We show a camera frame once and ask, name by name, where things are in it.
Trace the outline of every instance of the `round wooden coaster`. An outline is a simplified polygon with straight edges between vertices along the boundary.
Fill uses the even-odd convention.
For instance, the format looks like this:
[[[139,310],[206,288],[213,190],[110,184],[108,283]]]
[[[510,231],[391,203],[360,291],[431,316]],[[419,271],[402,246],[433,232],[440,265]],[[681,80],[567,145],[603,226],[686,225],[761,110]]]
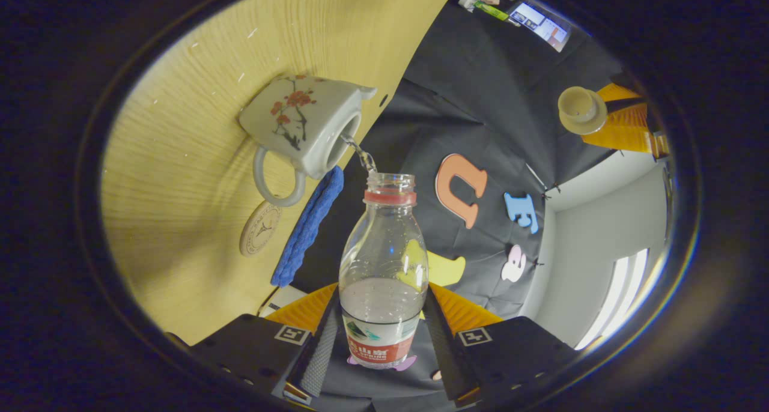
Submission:
[[[241,234],[241,254],[246,257],[258,253],[278,228],[281,209],[267,201],[262,202],[248,221]]]

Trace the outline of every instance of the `plastic water bottle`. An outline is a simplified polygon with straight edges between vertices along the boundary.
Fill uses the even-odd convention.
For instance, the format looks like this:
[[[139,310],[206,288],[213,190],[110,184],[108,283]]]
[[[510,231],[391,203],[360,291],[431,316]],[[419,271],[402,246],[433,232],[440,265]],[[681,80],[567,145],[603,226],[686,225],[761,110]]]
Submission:
[[[366,212],[344,248],[339,297],[350,353],[366,368],[400,365],[428,289],[428,255],[414,218],[414,176],[368,175]]]

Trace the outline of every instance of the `window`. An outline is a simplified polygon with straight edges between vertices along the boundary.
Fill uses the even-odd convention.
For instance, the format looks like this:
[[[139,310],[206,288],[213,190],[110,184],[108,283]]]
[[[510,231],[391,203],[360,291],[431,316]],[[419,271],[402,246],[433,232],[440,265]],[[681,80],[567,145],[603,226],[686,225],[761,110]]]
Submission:
[[[646,270],[649,249],[643,249],[632,256],[615,261],[612,281],[593,325],[582,337],[575,349],[585,348],[599,336],[610,336],[618,330],[629,316],[628,310],[638,295],[640,282]]]

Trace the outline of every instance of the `blue sponge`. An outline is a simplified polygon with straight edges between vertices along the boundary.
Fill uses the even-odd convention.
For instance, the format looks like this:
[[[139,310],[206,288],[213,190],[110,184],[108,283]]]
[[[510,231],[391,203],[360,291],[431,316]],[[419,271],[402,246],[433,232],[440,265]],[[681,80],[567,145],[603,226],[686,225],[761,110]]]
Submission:
[[[323,177],[315,192],[305,206],[305,210],[296,222],[291,237],[288,238],[286,248],[278,262],[278,267],[272,274],[270,283],[273,286],[286,287],[294,280],[294,274],[302,266],[305,259],[305,251],[310,248],[315,237],[318,236],[318,227],[321,221],[329,213],[341,188],[344,185],[344,174],[339,166],[335,166]]]

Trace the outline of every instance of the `wooden table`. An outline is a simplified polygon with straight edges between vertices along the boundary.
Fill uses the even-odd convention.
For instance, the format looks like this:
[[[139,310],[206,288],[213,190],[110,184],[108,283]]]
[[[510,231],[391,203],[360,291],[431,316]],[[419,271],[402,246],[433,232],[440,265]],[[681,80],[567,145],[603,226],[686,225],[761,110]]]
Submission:
[[[194,344],[255,313],[274,291],[275,265],[318,184],[307,179],[303,201],[283,209],[261,253],[241,256],[243,226],[262,197],[240,110],[280,73],[376,86],[363,103],[360,141],[446,1],[242,0],[152,65],[115,122],[102,215],[119,271],[162,330]],[[294,185],[290,166],[271,154],[266,179],[281,196]]]

